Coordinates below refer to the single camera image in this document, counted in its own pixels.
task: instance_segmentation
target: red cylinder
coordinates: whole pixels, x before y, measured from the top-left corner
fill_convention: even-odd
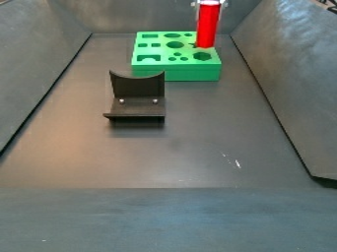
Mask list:
[[[197,47],[214,47],[216,29],[221,4],[218,1],[202,1],[197,29]]]

